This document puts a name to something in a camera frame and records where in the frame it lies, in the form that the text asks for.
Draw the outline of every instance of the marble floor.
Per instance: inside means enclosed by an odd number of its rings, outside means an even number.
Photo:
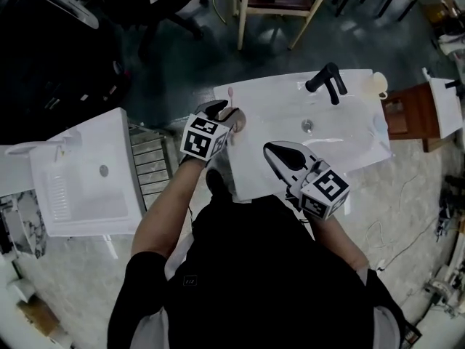
[[[339,209],[336,216],[372,267],[385,268],[382,281],[415,323],[429,301],[423,283],[447,261],[455,243],[454,231],[436,242],[434,229],[443,177],[463,171],[463,154],[451,143],[423,153],[419,140],[392,142],[391,148],[391,159],[348,174],[350,213]],[[194,217],[209,199],[203,173],[190,205]],[[183,234],[189,229],[187,216]],[[79,349],[106,347],[131,241],[131,236],[112,236],[110,252],[101,238],[49,238],[42,258],[18,260]]]

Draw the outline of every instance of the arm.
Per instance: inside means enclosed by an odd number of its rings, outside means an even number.
[[[306,217],[312,226],[313,235],[318,243],[337,254],[356,271],[369,267],[365,254],[349,238],[334,216],[329,217],[326,221],[308,214],[306,214]]]
[[[179,166],[142,218],[132,242],[132,256],[151,251],[169,257],[179,239],[190,199],[204,167],[205,162],[199,159],[190,159]]]

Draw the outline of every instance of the wooden cabinet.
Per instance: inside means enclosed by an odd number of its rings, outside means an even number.
[[[440,138],[436,105],[429,83],[393,92],[382,100],[390,140]]]

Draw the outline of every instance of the apriltag cube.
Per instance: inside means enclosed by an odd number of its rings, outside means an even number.
[[[348,195],[349,184],[329,167],[301,189],[299,206],[313,216],[326,220],[346,201]]]
[[[181,152],[208,161],[223,149],[229,132],[230,128],[224,125],[190,114],[182,135]]]

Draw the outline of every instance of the black shirt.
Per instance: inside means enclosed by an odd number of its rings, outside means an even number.
[[[108,348],[129,348],[142,318],[162,307],[170,348],[373,347],[373,307],[403,315],[376,273],[365,285],[312,240],[274,196],[213,202],[193,223],[195,241],[166,281],[164,257],[133,256],[108,329]]]

